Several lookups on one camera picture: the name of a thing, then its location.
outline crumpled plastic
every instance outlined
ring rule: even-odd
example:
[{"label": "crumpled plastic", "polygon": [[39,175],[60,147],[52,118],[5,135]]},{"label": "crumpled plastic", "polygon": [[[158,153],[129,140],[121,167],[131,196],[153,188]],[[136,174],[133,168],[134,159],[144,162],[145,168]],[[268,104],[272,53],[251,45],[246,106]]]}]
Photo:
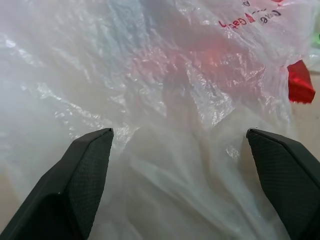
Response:
[{"label": "crumpled plastic", "polygon": [[90,239],[289,239],[242,157],[292,137],[287,66],[315,0],[0,3],[0,158],[22,202],[85,133],[114,128]]}]

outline white plastic bag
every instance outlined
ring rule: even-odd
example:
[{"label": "white plastic bag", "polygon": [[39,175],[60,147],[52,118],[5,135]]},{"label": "white plastic bag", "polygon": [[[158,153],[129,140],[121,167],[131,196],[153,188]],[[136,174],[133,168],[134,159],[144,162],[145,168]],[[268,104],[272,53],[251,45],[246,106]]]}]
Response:
[{"label": "white plastic bag", "polygon": [[0,157],[19,199],[113,127],[91,239],[287,239],[240,157],[248,128],[292,135],[286,66],[316,1],[277,2],[0,3]]}]

